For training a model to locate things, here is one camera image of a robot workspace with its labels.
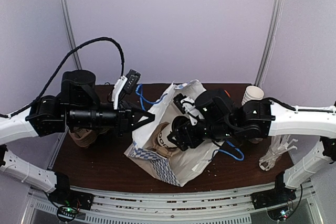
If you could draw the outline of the blue checkered paper bag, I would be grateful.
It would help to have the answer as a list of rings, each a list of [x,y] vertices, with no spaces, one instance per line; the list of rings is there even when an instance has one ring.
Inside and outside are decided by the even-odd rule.
[[[183,187],[217,153],[244,160],[230,139],[233,107],[226,90],[207,90],[198,80],[172,83],[148,110],[154,121],[132,133],[124,153],[155,179]]]

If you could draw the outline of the single cardboard cup carrier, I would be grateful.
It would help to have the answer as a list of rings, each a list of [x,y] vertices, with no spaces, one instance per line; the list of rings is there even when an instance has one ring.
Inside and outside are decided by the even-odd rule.
[[[145,149],[153,151],[165,158],[171,158],[182,154],[182,151],[179,148],[177,147],[165,148],[161,146],[156,139],[148,141],[145,145]]]

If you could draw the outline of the white paper coffee cup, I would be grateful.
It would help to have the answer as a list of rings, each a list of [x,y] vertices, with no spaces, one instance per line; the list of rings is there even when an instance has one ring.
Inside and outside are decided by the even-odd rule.
[[[177,148],[177,146],[170,142],[168,136],[172,133],[171,123],[164,122],[160,124],[159,133],[157,135],[158,144],[164,148]]]

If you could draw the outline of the cardboard cup carrier stack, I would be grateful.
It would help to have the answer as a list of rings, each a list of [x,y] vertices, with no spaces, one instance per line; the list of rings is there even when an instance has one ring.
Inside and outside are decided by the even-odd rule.
[[[96,141],[98,136],[106,134],[108,131],[109,129],[89,130],[76,127],[72,130],[68,130],[68,133],[77,146],[88,148]]]

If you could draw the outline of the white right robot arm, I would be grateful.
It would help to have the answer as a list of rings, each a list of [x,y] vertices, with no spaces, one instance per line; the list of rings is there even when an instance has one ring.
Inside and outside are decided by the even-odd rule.
[[[290,106],[275,98],[250,100],[236,107],[227,91],[206,90],[195,100],[178,94],[175,106],[182,112],[172,122],[167,140],[180,150],[197,148],[206,139],[240,140],[280,135],[315,135],[318,142],[295,166],[279,174],[280,184],[269,192],[279,204],[302,182],[327,163],[335,162],[335,106]]]

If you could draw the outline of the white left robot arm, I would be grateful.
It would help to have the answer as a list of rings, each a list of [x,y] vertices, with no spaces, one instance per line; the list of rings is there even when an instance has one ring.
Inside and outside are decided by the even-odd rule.
[[[64,72],[57,96],[43,96],[27,108],[1,117],[1,172],[56,196],[64,205],[71,205],[76,197],[67,175],[47,171],[17,157],[7,144],[75,128],[113,129],[122,135],[153,122],[154,114],[123,100],[134,91],[140,76],[133,69],[121,76],[112,90],[111,102],[102,103],[95,92],[94,73],[88,70]]]

